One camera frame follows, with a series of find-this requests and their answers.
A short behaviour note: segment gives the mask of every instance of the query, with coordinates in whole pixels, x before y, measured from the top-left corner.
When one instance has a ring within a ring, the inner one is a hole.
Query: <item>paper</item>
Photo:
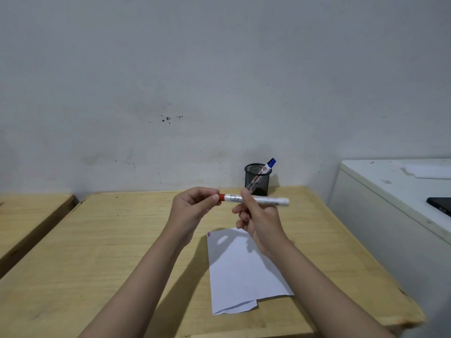
[[[413,174],[415,178],[451,179],[451,166],[410,163],[403,164],[402,169]]]
[[[243,229],[212,231],[207,245],[214,315],[249,311],[258,299],[293,295],[276,266]]]

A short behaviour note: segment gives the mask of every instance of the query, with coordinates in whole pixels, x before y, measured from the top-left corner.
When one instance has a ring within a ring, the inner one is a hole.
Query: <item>person's left arm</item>
[[[79,338],[142,337],[179,253],[202,217],[220,204],[219,190],[212,188],[195,187],[176,195],[160,236]]]

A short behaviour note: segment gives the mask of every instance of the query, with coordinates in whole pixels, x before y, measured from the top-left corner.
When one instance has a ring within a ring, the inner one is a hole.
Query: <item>white cabinet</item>
[[[451,197],[451,180],[419,179],[403,164],[450,165],[451,159],[348,160],[329,207],[425,312],[408,338],[451,337],[451,217],[426,203]]]

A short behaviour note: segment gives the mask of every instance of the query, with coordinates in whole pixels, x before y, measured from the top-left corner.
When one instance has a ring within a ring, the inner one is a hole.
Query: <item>white countertop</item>
[[[426,203],[451,197],[451,180],[415,178],[401,169],[412,163],[451,166],[451,159],[345,160],[341,169],[451,244],[451,217]]]

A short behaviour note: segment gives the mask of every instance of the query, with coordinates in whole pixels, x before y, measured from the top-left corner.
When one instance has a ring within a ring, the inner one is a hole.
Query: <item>black phone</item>
[[[451,197],[430,197],[426,203],[451,217]]]

